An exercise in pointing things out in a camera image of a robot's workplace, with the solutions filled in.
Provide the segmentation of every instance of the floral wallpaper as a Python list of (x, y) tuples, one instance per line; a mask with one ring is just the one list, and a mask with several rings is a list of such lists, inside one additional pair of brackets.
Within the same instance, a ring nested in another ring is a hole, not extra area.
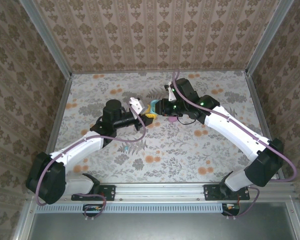
[[(143, 103), (168, 97), (164, 85), (171, 72), (75, 74), (57, 139), (61, 149), (81, 138), (102, 115), (110, 99), (125, 108), (130, 97)], [(261, 134), (258, 118), (243, 71), (181, 72), (199, 96), (217, 99), (234, 117)], [(192, 122), (188, 117), (183, 123)], [(141, 135), (134, 126), (121, 128), (117, 137)], [(249, 164), (245, 155), (215, 130), (196, 122), (182, 125), (158, 116), (136, 143), (112, 141), (73, 168), (70, 174), (89, 173), (103, 183), (220, 181), (230, 171)]]
[[(300, 0), (294, 1), (252, 75), (273, 137), (296, 165), (300, 199)], [(284, 168), (286, 176), (292, 174)]]
[(279, 0), (35, 0), (75, 73), (244, 69)]
[(0, 0), (0, 240), (14, 232), (24, 182), (45, 151), (65, 79), (18, 0)]

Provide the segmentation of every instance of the table surface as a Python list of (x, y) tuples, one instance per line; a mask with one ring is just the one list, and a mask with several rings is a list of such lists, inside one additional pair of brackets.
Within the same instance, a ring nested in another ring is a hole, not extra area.
[[(261, 134), (243, 71), (187, 71), (181, 72), (180, 78), (188, 79), (199, 96), (211, 95), (236, 119)], [(146, 105), (168, 97), (164, 85), (171, 79), (171, 72), (73, 75), (56, 149), (81, 138), (102, 115), (108, 100), (118, 99), (127, 109), (124, 102), (139, 97)], [(192, 121), (187, 116), (180, 120)], [(117, 131), (122, 139), (140, 136), (134, 126)], [(88, 172), (102, 183), (218, 182), (248, 164), (246, 156), (217, 131), (199, 122), (182, 125), (158, 116), (146, 128), (143, 140), (112, 141), (79, 162), (69, 174)]]

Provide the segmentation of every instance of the yellow object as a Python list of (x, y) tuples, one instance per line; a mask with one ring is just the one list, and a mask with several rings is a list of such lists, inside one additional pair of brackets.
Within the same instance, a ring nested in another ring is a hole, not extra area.
[(145, 115), (146, 115), (148, 118), (151, 118), (151, 119), (156, 119), (156, 118), (157, 118), (157, 115), (156, 115), (156, 114), (146, 113)]
[(148, 109), (144, 112), (145, 114), (150, 113), (151, 106), (148, 104)]
[(148, 118), (156, 119), (157, 114), (150, 113), (150, 109), (151, 109), (151, 106), (148, 104), (148, 109), (143, 114), (145, 114)]

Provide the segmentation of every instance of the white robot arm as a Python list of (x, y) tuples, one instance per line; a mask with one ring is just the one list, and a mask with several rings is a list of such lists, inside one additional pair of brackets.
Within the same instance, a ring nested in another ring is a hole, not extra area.
[[(221, 113), (228, 118), (224, 118), (218, 114), (210, 113), (194, 107), (185, 102), (174, 89), (174, 85), (169, 82), (165, 85), (165, 89), (169, 93), (169, 97), (159, 100), (155, 104), (155, 112), (163, 116), (176, 116), (182, 117), (188, 115), (193, 120), (198, 120), (202, 124), (218, 131), (225, 136), (233, 144), (235, 144), (251, 161), (251, 164), (244, 169), (229, 173), (221, 182), (220, 190), (223, 195), (230, 195), (238, 190), (250, 186), (257, 185), (264, 187), (273, 175), (281, 168), (283, 160), (276, 154), (268, 150), (264, 145), (260, 144), (249, 136), (245, 131), (254, 135), (262, 141), (267, 143), (272, 148), (279, 152), (283, 151), (283, 144), (277, 138), (270, 141), (268, 138), (260, 136), (252, 131), (244, 124), (231, 116), (220, 103), (209, 95), (199, 97), (197, 92), (194, 91), (190, 82), (181, 78), (176, 81), (178, 90), (189, 101), (203, 106), (214, 112)], [(240, 129), (231, 122), (236, 122), (244, 130)]]
[[(134, 125), (137, 130), (141, 128), (142, 124), (137, 119), (137, 115), (141, 114), (145, 107), (142, 101), (134, 97), (130, 98), (129, 104), (134, 112), (126, 112), (118, 100), (109, 100), (103, 108), (102, 121), (97, 120), (83, 137), (51, 154), (39, 153), (26, 180), (26, 187), (35, 193), (44, 168), (49, 162), (55, 160), (40, 184), (40, 198), (48, 204), (53, 204), (62, 195), (91, 193), (94, 187), (98, 187), (96, 186), (99, 184), (98, 180), (86, 173), (82, 175), (68, 175), (68, 173), (79, 161), (111, 142), (111, 139), (99, 136), (114, 138), (117, 135), (117, 129), (130, 125)], [(141, 115), (140, 118), (145, 126), (151, 124), (153, 120), (145, 115)]]

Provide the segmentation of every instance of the black mounting bracket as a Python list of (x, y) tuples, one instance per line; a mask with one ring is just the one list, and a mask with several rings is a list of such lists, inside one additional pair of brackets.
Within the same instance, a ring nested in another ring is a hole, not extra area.
[[(116, 197), (116, 185), (99, 185), (98, 191), (90, 191), (88, 194), (98, 194), (105, 197), (108, 202), (114, 201)], [(79, 196), (73, 194), (72, 201), (102, 201), (103, 199), (98, 196)]]
[(249, 190), (247, 187), (243, 187), (238, 191), (233, 191), (228, 195), (221, 193), (219, 184), (206, 184), (203, 185), (204, 198), (206, 201), (237, 201), (241, 200), (250, 200)]

